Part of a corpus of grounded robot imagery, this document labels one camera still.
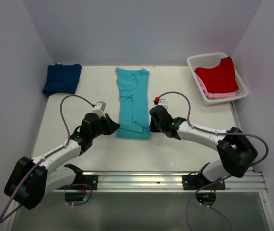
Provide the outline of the turquoise t shirt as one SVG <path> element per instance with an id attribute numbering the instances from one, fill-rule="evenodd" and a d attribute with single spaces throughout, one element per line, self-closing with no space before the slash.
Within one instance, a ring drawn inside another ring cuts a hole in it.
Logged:
<path id="1" fill-rule="evenodd" d="M 125 70 L 116 68 L 116 84 L 119 91 L 120 110 L 116 137 L 122 139 L 148 140 L 149 71 L 146 69 Z"/>

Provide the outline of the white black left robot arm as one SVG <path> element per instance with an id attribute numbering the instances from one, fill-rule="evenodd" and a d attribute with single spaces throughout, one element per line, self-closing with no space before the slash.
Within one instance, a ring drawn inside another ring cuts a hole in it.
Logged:
<path id="1" fill-rule="evenodd" d="M 91 182 L 83 177 L 82 169 L 69 161 L 86 152 L 95 138 L 112 135 L 119 127 L 108 114 L 102 117 L 95 113 L 86 114 L 68 142 L 33 159 L 20 158 L 5 185 L 4 193 L 25 208 L 33 209 L 44 195 L 62 187 L 91 190 Z"/>

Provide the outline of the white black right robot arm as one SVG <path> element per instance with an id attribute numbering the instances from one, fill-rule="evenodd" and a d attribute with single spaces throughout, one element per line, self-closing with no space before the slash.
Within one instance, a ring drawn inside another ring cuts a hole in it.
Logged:
<path id="1" fill-rule="evenodd" d="M 184 118 L 172 118 L 161 105 L 153 107 L 149 114 L 152 132 L 161 132 L 168 138 L 180 141 L 192 141 L 218 152 L 218 160 L 206 163 L 197 174 L 184 177 L 193 189 L 208 189 L 216 180 L 228 175 L 243 177 L 258 155 L 252 143 L 236 127 L 226 131 L 211 129 L 207 133 L 205 128 L 198 130 L 194 125 L 189 125 Z"/>

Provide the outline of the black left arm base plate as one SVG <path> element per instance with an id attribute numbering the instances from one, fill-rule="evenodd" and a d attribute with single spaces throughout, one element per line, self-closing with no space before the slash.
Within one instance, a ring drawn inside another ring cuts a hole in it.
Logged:
<path id="1" fill-rule="evenodd" d="M 82 175 L 80 183 L 87 184 L 92 190 L 96 190 L 99 182 L 98 175 Z"/>

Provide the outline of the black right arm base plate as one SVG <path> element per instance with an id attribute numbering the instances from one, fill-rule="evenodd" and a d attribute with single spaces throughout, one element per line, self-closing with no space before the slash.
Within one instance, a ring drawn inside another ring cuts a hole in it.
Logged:
<path id="1" fill-rule="evenodd" d="M 211 182 L 208 181 L 200 173 L 189 173 L 188 175 L 182 175 L 182 185 L 184 190 L 198 190 Z M 206 190 L 225 190 L 226 186 L 224 181 L 220 181 L 217 184 L 207 187 Z"/>

